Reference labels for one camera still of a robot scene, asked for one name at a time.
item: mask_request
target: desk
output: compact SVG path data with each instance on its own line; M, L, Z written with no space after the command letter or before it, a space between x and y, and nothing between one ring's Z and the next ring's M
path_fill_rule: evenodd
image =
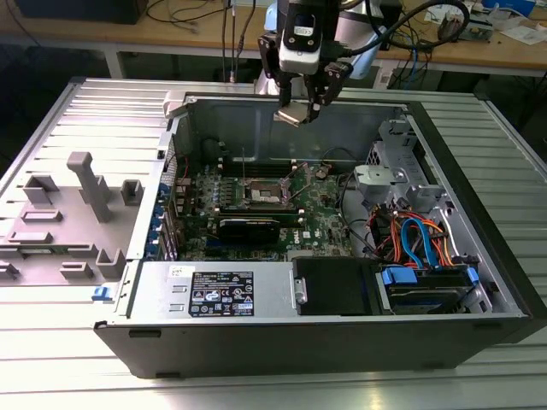
M405 3L406 9L412 9L420 0L406 0ZM198 0L171 0L172 9L198 4L201 4ZM192 34L176 26L154 21L146 15L143 15L136 25L125 26L88 21L26 19L21 17L14 5L12 8L21 24L43 46L102 51L106 56L112 78L124 77L119 56L121 51L194 56L221 55L222 13L199 20L199 33ZM194 17L220 8L221 2L214 0L198 10L185 12L184 16ZM249 11L249 7L238 9L236 38L239 37ZM256 39L264 32L265 12L265 8L256 9L245 36L242 58L259 58ZM168 15L162 4L155 8L153 13L163 19ZM547 20L547 12L534 10L532 18ZM413 20L412 26L418 32L423 32L425 38L434 39L437 26L425 24L423 14L418 15L416 19L419 22ZM231 24L227 24L228 43L230 38ZM33 45L33 41L15 24L4 2L0 2L0 41ZM381 68L375 85L385 88L392 70L402 66L408 58L407 50L392 48L380 51L374 62L374 65ZM547 70L547 42L530 46L496 32L490 43L461 41L438 47L433 51L429 68L440 71L538 77Z

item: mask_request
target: metal slat surface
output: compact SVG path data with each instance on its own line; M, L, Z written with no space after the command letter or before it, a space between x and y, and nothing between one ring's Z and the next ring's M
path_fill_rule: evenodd
M161 106L148 107L131 100L142 99L143 92L171 90L252 92L227 85L172 81L131 81L90 79L81 90L94 95L110 96L95 102L76 98L66 109L68 116L112 114L113 118L158 115ZM494 121L493 114L473 95L440 93L404 93L401 91L343 91L342 97L375 97L378 99L424 102L435 120L449 120L449 145L464 172L476 178L471 182L484 204L502 221L497 226L522 255L518 260L543 298L547 298L547 226L529 222L544 217L545 209L525 206L547 196L547 186L512 137L499 128L497 135L475 138L484 131L470 130L454 120L473 119ZM70 122L65 125L78 125ZM48 137L43 158L61 159L65 151L77 147L104 150L153 149L153 138L107 138L54 136ZM497 159L510 159L520 177L533 175L533 181L496 178L500 169ZM108 175L108 179L118 178ZM505 222L511 215L512 220ZM108 305L90 304L93 287L20 287L0 288L0 317L9 319L12 330L0 331L0 374L8 375L0 384L0 404L3 408L40 406L45 408L97 408L109 406L139 408L369 408L380 409L514 409L545 408L547 404L547 331L542 330L522 343L504 344L475 355L454 370L435 372L370 372L328 375L272 376L260 378L208 378L191 380L142 380L133 377L112 352L91 330L93 310L108 309ZM73 308L62 317L62 309Z

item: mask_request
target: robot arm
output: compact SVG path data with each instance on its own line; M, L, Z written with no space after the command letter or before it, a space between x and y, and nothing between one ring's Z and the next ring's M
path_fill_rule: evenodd
M393 45L411 50L431 49L456 39L469 20L468 9L460 0L430 0L408 12L396 24L384 28L379 27L382 20L377 20L378 17L374 15L371 0L364 0L366 7L363 13L359 13L362 2L363 0L350 0L347 3L339 0L278 1L277 30L260 36L258 47L266 77L273 79L279 88L280 119L294 126L315 120L321 106L332 103L342 90L345 80L351 76L353 66L348 62L348 57L377 49L400 26L421 11L437 4L451 4L462 11L464 23L461 30L436 43L409 45L390 41ZM348 38L347 32L337 30L341 19L340 11L347 9L352 9L353 15L364 16L359 19L357 30L354 30L355 27L351 30L353 38ZM351 39L357 39L357 44L364 45L356 50L348 49L346 43ZM291 81L300 76L303 76L308 92L307 106L291 100Z

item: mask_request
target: black cable harness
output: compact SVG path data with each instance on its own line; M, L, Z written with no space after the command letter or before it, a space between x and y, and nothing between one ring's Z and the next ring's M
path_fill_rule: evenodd
M349 3L341 5L340 8L341 9L352 9L356 5L362 3L363 1L365 2L365 8L366 8L367 14L372 15L372 8L371 8L371 5L370 5L370 0L354 0L353 2L349 2ZM437 6L439 4L448 4L450 6L454 6L454 7L458 8L459 10L461 10L461 12L463 13L463 24L461 26L459 26L458 29L455 32L453 32L450 36L448 36L447 38L443 38L442 40L433 42L433 43L416 44L416 45L399 43L398 41L395 41L395 40L391 39L391 35L396 30L398 30L400 27L402 27L407 21L412 19L415 15L417 15L418 13L420 13L424 10L429 9L432 6ZM374 31L377 34L379 33L378 37L374 41L362 46L359 49L344 51L343 53L341 53L340 57L359 56L360 54L371 50L372 48L376 47L378 44L382 44L385 41L387 41L391 45L394 45L395 47L399 47L401 49L406 49L406 50L424 51L424 50L434 49L435 47L438 47L441 44L449 43L450 41L455 40L460 36L460 34L463 32L463 30L465 29L465 27L469 23L469 11L468 11L468 8L465 6L465 4L463 4L460 0L429 0L428 2L420 4L415 9L410 10L401 20L399 20L393 26L389 27L383 33L374 24L372 19L370 20L370 22L371 22L371 26L374 29Z
M236 82L238 82L239 56L241 56L241 53L243 52L243 47L245 42L245 33L247 32L247 27L249 27L250 20L253 18L253 15L255 14L255 9L256 9L256 0L253 0L253 7L250 10L249 15L247 16L247 20L245 21L245 24L243 26L241 36L239 36L238 52L236 53L236 73L235 73Z
M359 239L359 241L365 245L365 247L371 251L371 252L374 252L374 247L367 242L367 240L362 237L361 235L359 235L357 232L355 232L355 230L350 226L351 224L348 223L348 220L345 218L345 214L344 214L344 197L345 197L345 192L348 190L348 183L350 182L350 179L351 178L354 178L355 177L355 174L354 173L351 173L350 175L348 175L348 178L345 180L345 184L344 184L344 188L342 189L342 194L340 195L340 218L342 218L342 222L344 223L344 225L348 228L348 230L350 231L351 235L353 235L354 237L356 237L357 239Z

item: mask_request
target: blue cable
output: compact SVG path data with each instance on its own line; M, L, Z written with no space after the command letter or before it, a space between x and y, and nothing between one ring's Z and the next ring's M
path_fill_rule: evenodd
M420 269L424 267L424 264L421 261L421 259L412 252L412 249L409 246L408 229L410 227L410 224L412 223L417 224L418 228L420 229L421 237L423 238L423 242L424 242L424 250L426 251L427 263L429 263L429 265L432 267L438 266L437 256L435 255L435 252L433 252L431 248L431 242L429 240L429 232L427 231L426 226L422 224L421 221L417 220L416 218L408 218L407 220L404 221L403 226L401 226L401 243L403 244L404 251L414 262L416 262L416 265L418 265Z
M404 85L403 90L407 90L409 88L409 85L414 81L414 75L416 74L416 66L418 65L418 53L416 52L416 49L412 49L412 54L414 55L414 63L412 64L410 77L407 79L407 84Z

